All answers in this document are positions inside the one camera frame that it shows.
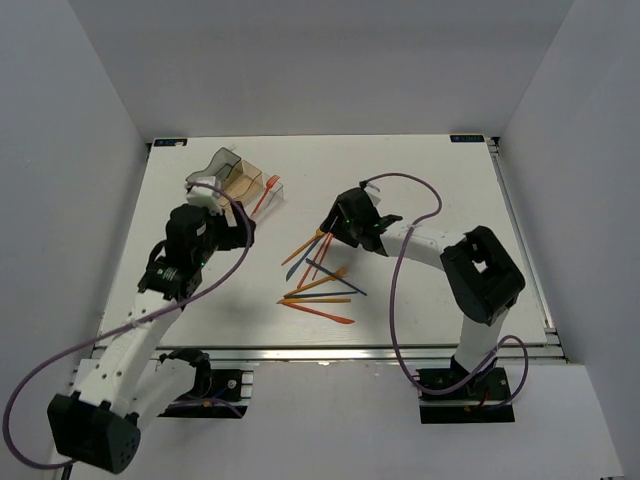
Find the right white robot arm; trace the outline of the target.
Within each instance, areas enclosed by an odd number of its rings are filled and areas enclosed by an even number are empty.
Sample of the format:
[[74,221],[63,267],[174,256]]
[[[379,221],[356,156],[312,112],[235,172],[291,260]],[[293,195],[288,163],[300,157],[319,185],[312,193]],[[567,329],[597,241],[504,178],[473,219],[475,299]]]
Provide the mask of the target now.
[[[336,197],[319,230],[353,248],[396,260],[389,294],[389,328],[397,361],[411,383],[428,396],[456,392],[472,399],[488,385],[486,372],[495,365],[504,344],[499,334],[526,282],[524,275],[493,231],[478,226],[462,234],[424,227],[420,219],[404,223],[399,215],[382,216],[376,201],[363,187]],[[451,358],[451,385],[422,386],[402,358],[396,333],[396,300],[402,263],[412,260],[443,272],[463,323]]]

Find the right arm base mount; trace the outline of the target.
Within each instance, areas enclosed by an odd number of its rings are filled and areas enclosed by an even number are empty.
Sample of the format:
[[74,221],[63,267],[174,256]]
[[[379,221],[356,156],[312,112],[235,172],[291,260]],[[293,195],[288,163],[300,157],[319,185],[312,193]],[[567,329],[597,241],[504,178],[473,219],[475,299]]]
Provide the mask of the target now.
[[513,407],[507,403],[510,396],[505,369],[496,367],[471,385],[447,395],[421,393],[420,422],[423,425],[514,423]]

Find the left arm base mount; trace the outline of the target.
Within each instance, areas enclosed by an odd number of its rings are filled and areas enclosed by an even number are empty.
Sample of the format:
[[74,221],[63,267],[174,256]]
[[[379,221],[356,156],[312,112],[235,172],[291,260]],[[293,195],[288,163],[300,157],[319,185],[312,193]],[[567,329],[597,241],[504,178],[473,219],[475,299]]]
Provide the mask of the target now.
[[161,417],[241,419],[244,416],[252,393],[252,370],[214,366],[208,353],[195,348],[163,353],[159,356],[159,366],[168,360],[187,363],[194,371],[194,386],[173,401]]

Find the orange plastic fork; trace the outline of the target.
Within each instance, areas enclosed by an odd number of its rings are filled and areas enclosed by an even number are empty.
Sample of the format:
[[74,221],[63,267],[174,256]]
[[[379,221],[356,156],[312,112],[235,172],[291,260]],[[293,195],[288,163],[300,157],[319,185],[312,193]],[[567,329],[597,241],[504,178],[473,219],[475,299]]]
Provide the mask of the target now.
[[[342,270],[346,275],[348,274],[348,269],[346,267],[342,267],[342,268],[340,268],[340,269],[338,269],[336,271],[340,271],[340,270]],[[302,293],[302,292],[304,292],[306,290],[315,288],[315,287],[317,287],[319,285],[322,285],[322,284],[324,284],[326,282],[329,282],[329,281],[335,281],[335,280],[326,275],[325,277],[323,277],[323,278],[321,278],[319,280],[315,280],[315,281],[312,281],[310,283],[307,283],[307,284],[305,284],[304,286],[302,286],[300,288],[297,288],[295,290],[292,290],[292,291],[286,293],[285,295]]]

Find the orange plastic spoon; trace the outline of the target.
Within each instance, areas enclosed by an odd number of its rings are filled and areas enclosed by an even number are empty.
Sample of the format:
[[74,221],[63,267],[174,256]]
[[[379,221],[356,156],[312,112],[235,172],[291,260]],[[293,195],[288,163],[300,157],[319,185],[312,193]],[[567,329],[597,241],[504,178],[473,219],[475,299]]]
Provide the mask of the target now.
[[286,265],[289,261],[291,261],[293,258],[297,257],[303,250],[307,249],[309,246],[315,245],[317,243],[318,240],[320,240],[323,236],[325,235],[325,233],[321,230],[321,229],[317,229],[314,233],[314,235],[307,240],[305,243],[303,243],[301,246],[299,246],[296,250],[294,250],[282,263],[281,265],[284,266]]

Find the red plastic fork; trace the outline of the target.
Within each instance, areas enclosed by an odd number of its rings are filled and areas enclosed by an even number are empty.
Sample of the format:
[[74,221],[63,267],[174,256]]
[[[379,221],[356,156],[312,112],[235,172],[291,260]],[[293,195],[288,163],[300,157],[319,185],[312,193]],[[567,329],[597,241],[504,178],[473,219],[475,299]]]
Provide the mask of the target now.
[[258,202],[254,206],[253,211],[251,212],[251,215],[255,215],[259,211],[259,209],[261,208],[262,203],[264,202],[265,198],[267,197],[269,192],[274,188],[274,186],[277,184],[277,182],[279,180],[280,180],[280,176],[279,175],[272,175],[271,177],[269,177],[267,179],[265,187],[264,187],[264,192],[262,193],[262,195],[259,198]]

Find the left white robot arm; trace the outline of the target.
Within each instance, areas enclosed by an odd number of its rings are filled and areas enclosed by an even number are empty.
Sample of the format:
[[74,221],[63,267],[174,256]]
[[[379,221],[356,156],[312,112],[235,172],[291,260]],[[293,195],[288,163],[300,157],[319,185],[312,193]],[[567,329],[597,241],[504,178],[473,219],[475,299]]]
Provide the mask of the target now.
[[143,431],[179,397],[205,396],[209,358],[193,348],[170,353],[149,378],[143,372],[168,329],[200,292],[203,269],[222,251],[248,250],[255,222],[241,203],[230,224],[217,208],[174,208],[165,237],[151,250],[129,317],[94,369],[69,395],[50,401],[47,417],[56,451],[113,474],[133,460]]

